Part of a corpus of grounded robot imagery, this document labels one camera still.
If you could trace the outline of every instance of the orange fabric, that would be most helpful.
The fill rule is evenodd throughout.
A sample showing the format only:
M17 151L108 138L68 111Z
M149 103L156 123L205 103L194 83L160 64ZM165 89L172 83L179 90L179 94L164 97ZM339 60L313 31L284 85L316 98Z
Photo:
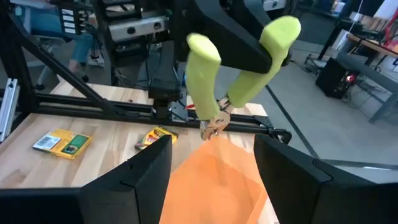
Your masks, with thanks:
M255 224L266 201L253 153L207 141L170 176L161 224Z

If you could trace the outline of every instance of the wooden tabletop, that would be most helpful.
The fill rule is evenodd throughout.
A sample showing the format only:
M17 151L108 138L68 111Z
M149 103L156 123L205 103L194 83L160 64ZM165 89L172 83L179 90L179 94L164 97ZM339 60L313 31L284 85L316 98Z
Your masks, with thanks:
M135 103L151 104L142 90L89 84L102 97ZM69 83L59 84L52 92L58 95L82 96ZM235 110L239 114L266 116L261 105L248 103ZM138 151L138 142L154 125L30 114L0 144L0 188L79 187L115 168ZM87 148L74 160L63 159L32 149L44 134L57 128L93 136ZM198 129L167 127L179 133L173 145L172 170L175 170L203 141ZM223 133L224 138L252 152L253 134ZM259 223L277 222L270 201L266 202Z
M398 51L392 50L392 49L388 49L382 45L380 45L379 43L377 43L375 40L365 40L365 39L361 39L360 37L354 35L354 34L347 34L347 38L349 40L352 40L354 42L361 42L361 45L367 46L370 49L373 49L379 53L382 53L384 55L390 56L390 57L394 57L394 58L398 58Z

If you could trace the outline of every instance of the gray floor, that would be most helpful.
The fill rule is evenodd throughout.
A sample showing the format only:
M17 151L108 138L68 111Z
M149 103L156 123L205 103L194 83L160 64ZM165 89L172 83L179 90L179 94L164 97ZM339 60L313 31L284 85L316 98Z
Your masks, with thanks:
M56 57L65 62L68 59L72 44L62 46L55 53ZM296 43L293 46L293 60L303 65L305 57L311 52L319 52L319 47ZM139 67L132 67L123 75L131 80L141 79L138 76ZM85 71L91 83L109 85L109 75L101 68L86 67ZM40 68L31 69L32 79L36 80ZM226 92L228 85L238 75L239 71L232 68L222 68L216 81L216 97L221 97ZM308 139L314 150L322 159L337 159L344 161L373 162L380 164L398 165L398 116L393 114L376 124L368 123L371 116L372 103L366 102L360 109L352 109L346 103L327 98L315 86L314 76L303 71L298 65L290 63L270 82L278 99L291 115L301 132ZM0 73L0 83L5 83L6 76L3 69ZM56 84L57 79L51 76L45 83L44 92L49 92ZM353 99L352 104L360 105L361 96ZM263 89L252 102L260 103L266 109L273 124L277 128L291 130L293 139L290 145L299 151L309 154L303 142L297 136L290 123L282 114L275 101L266 89ZM366 177L375 182L391 182L398 180L398 172L391 170L363 169L355 167L341 167L349 172Z

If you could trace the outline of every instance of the jeans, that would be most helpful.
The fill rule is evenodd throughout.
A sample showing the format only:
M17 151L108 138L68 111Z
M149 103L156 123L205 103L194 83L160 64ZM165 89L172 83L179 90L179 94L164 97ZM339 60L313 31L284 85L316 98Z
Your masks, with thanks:
M32 9L30 25L32 30L54 32L63 34L61 21L56 9ZM93 40L93 36L89 33L63 34L65 37L75 41L72 59L84 63L87 59L88 51L98 49L98 44Z

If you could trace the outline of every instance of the computer tower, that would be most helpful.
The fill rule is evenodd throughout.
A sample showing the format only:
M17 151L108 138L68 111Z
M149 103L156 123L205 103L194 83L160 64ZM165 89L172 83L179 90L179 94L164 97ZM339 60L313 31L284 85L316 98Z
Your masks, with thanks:
M341 99L348 88L354 85L358 75L358 70L330 58L315 83L326 96Z

